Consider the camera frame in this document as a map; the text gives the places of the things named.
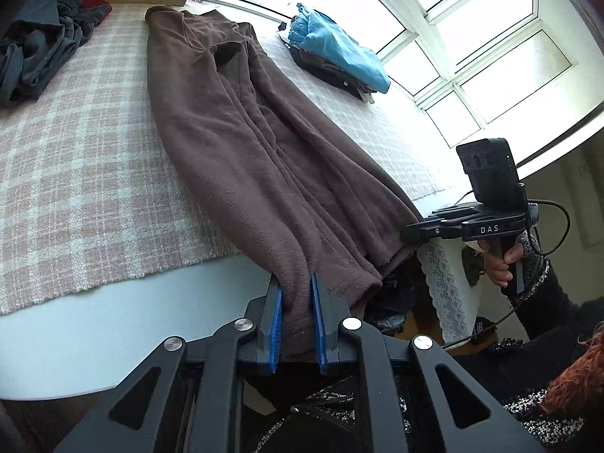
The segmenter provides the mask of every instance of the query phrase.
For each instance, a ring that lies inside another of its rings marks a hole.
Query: gray garment
[[[57,0],[27,0],[0,41],[0,107],[37,99],[81,39],[80,27],[59,16]]]

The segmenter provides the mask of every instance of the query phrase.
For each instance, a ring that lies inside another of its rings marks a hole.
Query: light blue fabric
[[[298,18],[291,24],[289,42],[326,59],[372,89],[386,93],[390,78],[369,48],[364,48],[327,15],[298,3]]]

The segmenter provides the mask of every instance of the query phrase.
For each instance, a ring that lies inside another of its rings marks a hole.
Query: hand
[[[507,287],[507,282],[512,280],[512,273],[508,270],[509,264],[518,262],[524,256],[524,247],[521,243],[516,243],[509,249],[503,259],[493,255],[490,246],[486,240],[478,241],[479,247],[484,250],[484,269],[488,278],[497,286]]]

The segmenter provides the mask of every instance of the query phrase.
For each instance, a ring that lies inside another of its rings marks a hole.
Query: red hair
[[[547,389],[541,406],[548,414],[580,416],[602,398],[604,391],[604,322],[594,336],[581,344],[585,354],[571,364]]]

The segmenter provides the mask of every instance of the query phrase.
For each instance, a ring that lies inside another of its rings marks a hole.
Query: metal bolt
[[[240,318],[235,322],[235,328],[237,330],[249,330],[254,326],[254,323],[249,318]]]
[[[432,347],[432,339],[427,335],[418,335],[413,339],[413,344],[415,344],[418,349],[430,349]]]
[[[342,320],[342,326],[347,328],[348,330],[357,330],[361,328],[362,322],[358,318],[354,318],[353,316],[345,318]]]
[[[164,347],[168,349],[168,351],[177,351],[182,347],[182,340],[178,337],[168,337],[164,341]]]

